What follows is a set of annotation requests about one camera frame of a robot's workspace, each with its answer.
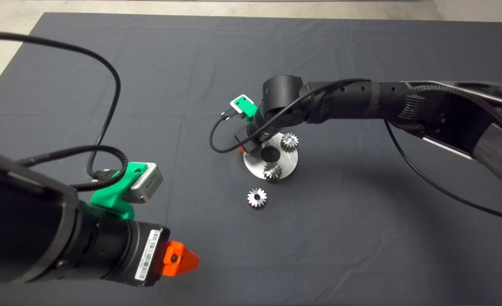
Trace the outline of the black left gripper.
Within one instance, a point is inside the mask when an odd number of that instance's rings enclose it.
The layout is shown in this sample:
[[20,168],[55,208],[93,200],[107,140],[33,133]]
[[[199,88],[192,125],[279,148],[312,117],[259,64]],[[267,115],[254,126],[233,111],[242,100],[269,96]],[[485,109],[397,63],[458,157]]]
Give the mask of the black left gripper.
[[198,269],[199,256],[177,241],[159,224],[131,221],[130,247],[121,264],[119,282],[151,287],[163,276],[175,277]]

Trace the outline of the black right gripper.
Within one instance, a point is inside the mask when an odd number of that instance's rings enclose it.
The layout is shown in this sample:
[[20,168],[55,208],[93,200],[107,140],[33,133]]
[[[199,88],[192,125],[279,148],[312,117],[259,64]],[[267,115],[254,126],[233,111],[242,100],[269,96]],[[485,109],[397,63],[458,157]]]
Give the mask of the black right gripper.
[[259,148],[263,142],[259,136],[251,138],[251,135],[257,130],[255,124],[250,123],[235,133],[235,139],[239,145],[239,151],[242,153],[252,153]]

